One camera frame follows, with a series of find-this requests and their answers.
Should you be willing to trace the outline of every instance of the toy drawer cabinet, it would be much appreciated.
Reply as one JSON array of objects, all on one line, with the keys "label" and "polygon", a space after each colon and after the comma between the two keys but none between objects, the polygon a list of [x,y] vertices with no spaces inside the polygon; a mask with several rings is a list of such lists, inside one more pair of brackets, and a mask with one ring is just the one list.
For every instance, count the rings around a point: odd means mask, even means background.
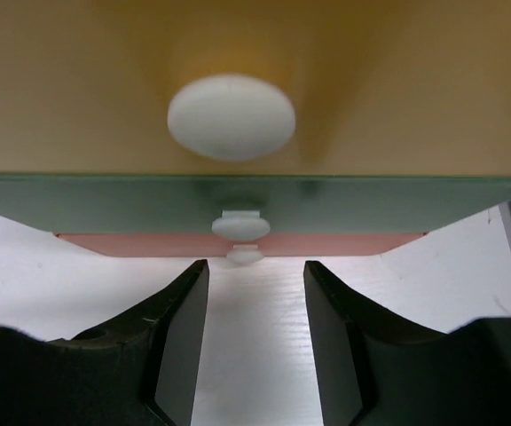
[{"label": "toy drawer cabinet", "polygon": [[371,255],[511,198],[511,1],[0,1],[0,215],[110,256]]}]

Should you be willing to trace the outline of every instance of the oval white knob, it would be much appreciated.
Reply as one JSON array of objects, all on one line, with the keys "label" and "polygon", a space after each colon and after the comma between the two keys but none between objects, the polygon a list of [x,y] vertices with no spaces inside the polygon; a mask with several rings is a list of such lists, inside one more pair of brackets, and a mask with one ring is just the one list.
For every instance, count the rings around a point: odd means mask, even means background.
[{"label": "oval white knob", "polygon": [[234,246],[226,255],[236,264],[253,264],[263,259],[263,254],[256,244],[241,244]]},{"label": "oval white knob", "polygon": [[244,162],[280,149],[295,132],[295,109],[277,87],[245,75],[186,85],[169,104],[173,138],[196,154]]},{"label": "oval white knob", "polygon": [[222,217],[212,222],[212,232],[230,241],[257,240],[270,230],[270,223],[259,217],[257,210],[225,210]]}]

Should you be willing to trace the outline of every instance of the round knob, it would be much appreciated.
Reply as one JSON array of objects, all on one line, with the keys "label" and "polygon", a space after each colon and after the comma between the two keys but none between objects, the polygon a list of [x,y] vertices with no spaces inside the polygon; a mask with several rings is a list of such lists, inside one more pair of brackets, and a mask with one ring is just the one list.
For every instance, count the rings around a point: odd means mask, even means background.
[{"label": "round knob", "polygon": [[234,246],[226,255],[236,264],[253,264],[263,259],[263,254],[255,244]]},{"label": "round knob", "polygon": [[271,230],[270,223],[259,217],[257,210],[223,211],[212,222],[212,232],[230,241],[253,241]]},{"label": "round knob", "polygon": [[186,85],[169,104],[173,138],[196,154],[243,162],[280,149],[295,132],[295,110],[277,87],[244,75]]}]

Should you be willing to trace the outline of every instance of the white floor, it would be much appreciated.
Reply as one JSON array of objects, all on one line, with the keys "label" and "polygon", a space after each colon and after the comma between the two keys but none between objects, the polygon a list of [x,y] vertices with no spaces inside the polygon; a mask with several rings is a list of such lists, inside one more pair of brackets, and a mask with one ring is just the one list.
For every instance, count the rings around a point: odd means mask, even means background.
[{"label": "white floor", "polygon": [[[302,258],[210,262],[193,426],[319,426]],[[381,256],[319,259],[356,290],[450,331],[511,316],[511,254],[490,209]],[[0,324],[70,338],[163,288],[192,259],[95,255],[0,218]]]}]

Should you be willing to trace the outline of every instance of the green drawer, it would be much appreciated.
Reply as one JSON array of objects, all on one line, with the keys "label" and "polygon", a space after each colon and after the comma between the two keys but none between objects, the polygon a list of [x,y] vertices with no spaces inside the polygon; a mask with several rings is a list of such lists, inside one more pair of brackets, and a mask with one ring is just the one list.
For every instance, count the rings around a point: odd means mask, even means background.
[{"label": "green drawer", "polygon": [[260,209],[273,233],[418,233],[511,198],[511,179],[0,176],[0,215],[55,233],[210,233]]}]

